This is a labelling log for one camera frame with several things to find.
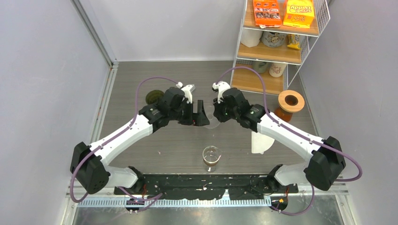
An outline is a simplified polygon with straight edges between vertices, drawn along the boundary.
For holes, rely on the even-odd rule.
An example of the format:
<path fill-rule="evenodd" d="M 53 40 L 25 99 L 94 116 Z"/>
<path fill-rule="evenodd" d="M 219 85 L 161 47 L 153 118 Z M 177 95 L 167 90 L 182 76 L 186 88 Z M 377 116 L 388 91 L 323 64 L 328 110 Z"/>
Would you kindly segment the clear glass dripper cone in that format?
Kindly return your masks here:
<path fill-rule="evenodd" d="M 205 107 L 206 117 L 209 120 L 209 125 L 205 125 L 204 127 L 207 129 L 214 129 L 220 125 L 219 120 L 214 116 L 214 106 L 208 105 Z"/>

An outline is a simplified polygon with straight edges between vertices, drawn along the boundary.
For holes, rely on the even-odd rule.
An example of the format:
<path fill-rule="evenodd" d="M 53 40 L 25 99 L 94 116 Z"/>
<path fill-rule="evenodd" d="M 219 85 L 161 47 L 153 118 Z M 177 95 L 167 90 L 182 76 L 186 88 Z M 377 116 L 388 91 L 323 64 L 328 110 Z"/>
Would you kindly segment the white paper coffee filter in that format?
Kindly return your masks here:
<path fill-rule="evenodd" d="M 274 144 L 275 139 L 267 135 L 251 132 L 251 153 L 264 154 Z"/>

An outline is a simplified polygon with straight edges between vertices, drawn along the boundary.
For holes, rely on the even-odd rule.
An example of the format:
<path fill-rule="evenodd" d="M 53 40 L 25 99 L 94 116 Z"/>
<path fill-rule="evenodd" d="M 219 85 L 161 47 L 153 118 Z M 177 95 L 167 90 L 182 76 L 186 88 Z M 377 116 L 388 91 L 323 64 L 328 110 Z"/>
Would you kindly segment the wooden ring dripper holder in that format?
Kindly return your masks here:
<path fill-rule="evenodd" d="M 285 111 L 297 113 L 305 106 L 303 96 L 294 90 L 285 90 L 278 95 L 278 103 Z"/>

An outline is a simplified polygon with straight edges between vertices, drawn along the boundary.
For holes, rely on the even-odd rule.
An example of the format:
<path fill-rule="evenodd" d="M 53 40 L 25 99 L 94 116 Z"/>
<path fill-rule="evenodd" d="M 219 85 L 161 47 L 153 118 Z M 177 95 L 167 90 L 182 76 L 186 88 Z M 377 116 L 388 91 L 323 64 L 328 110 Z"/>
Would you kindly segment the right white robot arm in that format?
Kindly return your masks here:
<path fill-rule="evenodd" d="M 277 165 L 270 173 L 268 187 L 281 192 L 287 185 L 309 182 L 319 190 L 328 191 L 346 167 L 339 140 L 308 134 L 281 120 L 264 106 L 250 104 L 237 88 L 221 82 L 213 84 L 218 96 L 213 100 L 214 116 L 220 122 L 236 120 L 240 126 L 269 136 L 287 146 L 305 162 Z"/>

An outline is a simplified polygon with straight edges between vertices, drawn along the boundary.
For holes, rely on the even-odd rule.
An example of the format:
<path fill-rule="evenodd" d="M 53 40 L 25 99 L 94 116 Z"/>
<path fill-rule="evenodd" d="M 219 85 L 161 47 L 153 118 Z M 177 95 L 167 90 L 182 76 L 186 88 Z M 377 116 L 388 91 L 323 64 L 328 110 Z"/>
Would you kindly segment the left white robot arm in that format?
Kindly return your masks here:
<path fill-rule="evenodd" d="M 155 103 L 146 105 L 138 115 L 105 138 L 74 147 L 70 171 L 73 180 L 78 180 L 88 194 L 95 194 L 105 187 L 124 187 L 133 194 L 144 188 L 142 174 L 134 167 L 110 166 L 119 154 L 138 140 L 158 129 L 177 121 L 187 126 L 207 126 L 209 120 L 203 100 L 197 101 L 197 112 L 193 111 L 193 84 L 171 87 Z"/>

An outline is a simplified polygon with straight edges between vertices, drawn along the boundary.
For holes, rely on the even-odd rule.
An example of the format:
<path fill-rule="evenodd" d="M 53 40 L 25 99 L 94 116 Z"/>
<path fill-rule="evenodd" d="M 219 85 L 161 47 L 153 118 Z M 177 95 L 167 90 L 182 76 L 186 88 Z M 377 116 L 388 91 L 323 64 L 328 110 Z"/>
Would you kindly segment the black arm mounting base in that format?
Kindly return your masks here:
<path fill-rule="evenodd" d="M 126 188 L 131 195 L 164 200 L 219 200 L 229 194 L 231 200 L 259 200 L 272 194 L 296 194 L 296 185 L 281 186 L 262 174 L 144 174 Z"/>

